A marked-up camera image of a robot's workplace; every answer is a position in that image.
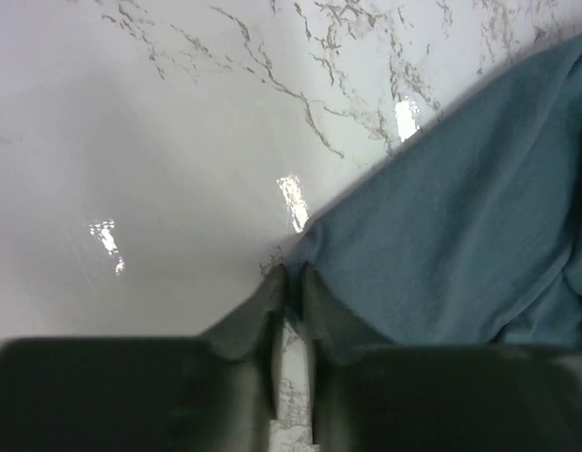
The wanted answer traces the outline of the dark blue-grey t-shirt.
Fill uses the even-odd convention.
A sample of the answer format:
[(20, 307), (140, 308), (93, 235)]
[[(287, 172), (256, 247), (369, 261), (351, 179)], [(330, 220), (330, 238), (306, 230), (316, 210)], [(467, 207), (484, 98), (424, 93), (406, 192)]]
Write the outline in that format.
[(582, 347), (582, 34), (497, 76), (286, 260), (398, 344)]

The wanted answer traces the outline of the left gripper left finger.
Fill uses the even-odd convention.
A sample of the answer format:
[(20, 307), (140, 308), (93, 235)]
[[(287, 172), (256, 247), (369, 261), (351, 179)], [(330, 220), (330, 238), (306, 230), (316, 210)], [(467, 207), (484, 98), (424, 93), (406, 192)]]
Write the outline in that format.
[(185, 337), (0, 345), (0, 451), (265, 451), (277, 416), (285, 271)]

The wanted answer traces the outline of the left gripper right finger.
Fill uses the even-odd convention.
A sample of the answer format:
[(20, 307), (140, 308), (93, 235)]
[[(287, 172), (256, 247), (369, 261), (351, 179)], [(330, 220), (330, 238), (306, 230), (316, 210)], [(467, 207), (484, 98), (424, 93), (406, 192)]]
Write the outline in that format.
[(302, 272), (313, 442), (323, 451), (582, 451), (582, 352), (401, 346)]

